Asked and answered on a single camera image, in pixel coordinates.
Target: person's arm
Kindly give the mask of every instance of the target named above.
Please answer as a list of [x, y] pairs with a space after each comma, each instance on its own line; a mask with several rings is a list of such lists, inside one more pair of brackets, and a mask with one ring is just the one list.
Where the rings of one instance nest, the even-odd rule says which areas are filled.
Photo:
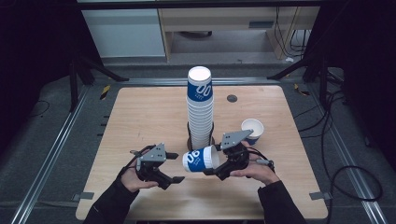
[[84, 224], [123, 223], [139, 190], [158, 186], [157, 182], [141, 181], [137, 177], [135, 164], [136, 161], [121, 170], [116, 180], [92, 205]]
[[[247, 142], [242, 142], [242, 144], [247, 148], [250, 147]], [[230, 176], [250, 176], [261, 181], [266, 186], [258, 190], [264, 210], [265, 223], [306, 223], [279, 177], [268, 166], [255, 162], [255, 160], [260, 158], [258, 155], [250, 154], [249, 158], [250, 162], [247, 168], [232, 171]]]

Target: stack of cups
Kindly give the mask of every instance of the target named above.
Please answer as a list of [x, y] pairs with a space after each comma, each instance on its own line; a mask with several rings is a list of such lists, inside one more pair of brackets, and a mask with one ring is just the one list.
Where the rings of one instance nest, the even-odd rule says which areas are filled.
[[210, 70], [196, 66], [189, 71], [187, 106], [192, 149], [209, 146], [213, 125], [213, 90]]

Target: black sleeve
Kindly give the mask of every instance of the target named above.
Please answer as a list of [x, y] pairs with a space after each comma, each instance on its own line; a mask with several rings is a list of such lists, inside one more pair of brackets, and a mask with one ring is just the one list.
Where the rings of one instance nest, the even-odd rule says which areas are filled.
[[282, 181], [259, 188], [266, 224], [306, 224]]
[[132, 193], [117, 178], [92, 205], [84, 224], [121, 224], [139, 191]]

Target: human hand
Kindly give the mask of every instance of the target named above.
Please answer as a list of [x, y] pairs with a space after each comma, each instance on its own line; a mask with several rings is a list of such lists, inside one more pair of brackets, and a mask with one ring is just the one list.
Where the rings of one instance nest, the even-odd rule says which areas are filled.
[[125, 173], [121, 176], [121, 183], [131, 192], [136, 192], [140, 189], [151, 189], [153, 187], [158, 186], [158, 183], [155, 181], [142, 181], [139, 179], [136, 173], [136, 161], [131, 163], [130, 168], [126, 169]]
[[[247, 148], [247, 150], [253, 151], [252, 149], [249, 149], [250, 145], [248, 142], [242, 141], [241, 143]], [[248, 163], [247, 168], [243, 170], [231, 171], [230, 176], [249, 176], [253, 179], [261, 181], [266, 186], [280, 180], [279, 177], [277, 177], [277, 175], [271, 170], [271, 168], [255, 162], [255, 160], [260, 159], [260, 156], [250, 153], [249, 159], [250, 162]]]

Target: white wall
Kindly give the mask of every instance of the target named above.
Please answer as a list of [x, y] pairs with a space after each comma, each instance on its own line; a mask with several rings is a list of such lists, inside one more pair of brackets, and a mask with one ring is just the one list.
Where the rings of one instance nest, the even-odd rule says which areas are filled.
[[157, 9], [84, 10], [82, 13], [102, 58], [165, 56]]

